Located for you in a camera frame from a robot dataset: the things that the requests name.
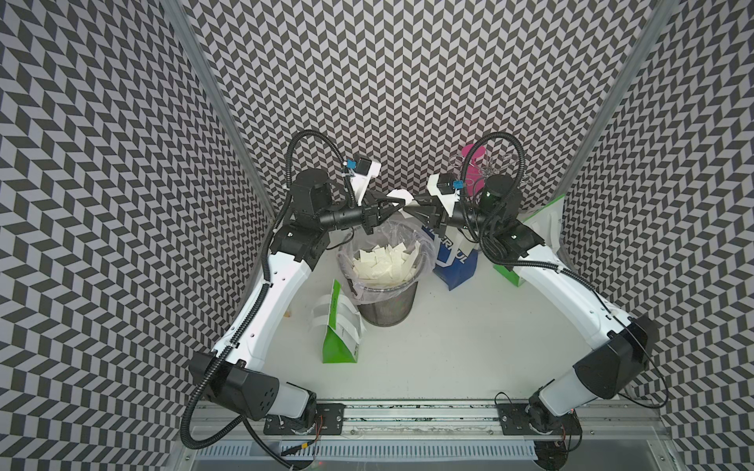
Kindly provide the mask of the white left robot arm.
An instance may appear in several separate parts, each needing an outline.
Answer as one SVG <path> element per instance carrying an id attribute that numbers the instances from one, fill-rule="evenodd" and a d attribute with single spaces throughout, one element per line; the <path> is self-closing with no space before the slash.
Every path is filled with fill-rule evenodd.
<path id="1" fill-rule="evenodd" d="M 331 182 L 321 169 L 308 169 L 288 183 L 279 216 L 260 253 L 261 276 L 231 328 L 208 352 L 190 361 L 196 388 L 180 425 L 181 440 L 190 449 L 208 447 L 243 420 L 269 415 L 286 417 L 306 431 L 315 422 L 316 394 L 263 373 L 267 352 L 285 312 L 314 271 L 330 243 L 331 231 L 361 227 L 365 233 L 385 223 L 406 205 L 402 197 L 369 194 L 355 207 L 335 207 Z M 192 437 L 192 416 L 207 398 L 237 418 L 208 439 Z"/>

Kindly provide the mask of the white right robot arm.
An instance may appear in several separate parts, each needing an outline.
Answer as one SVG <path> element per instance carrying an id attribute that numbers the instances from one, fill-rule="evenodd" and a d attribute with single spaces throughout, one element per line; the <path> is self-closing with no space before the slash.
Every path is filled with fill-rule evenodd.
<path id="1" fill-rule="evenodd" d="M 646 315 L 630 316 L 565 267 L 545 239 L 520 222 L 520 200 L 518 183 L 509 176 L 488 178 L 473 203 L 453 175 L 439 174 L 431 176 L 426 192 L 416 196 L 406 212 L 439 233 L 448 228 L 476 230 L 487 258 L 534 286 L 590 347 L 585 357 L 528 400 L 523 415 L 529 429 L 549 435 L 560 431 L 564 416 L 579 406 L 618 396 L 646 371 L 658 326 Z"/>

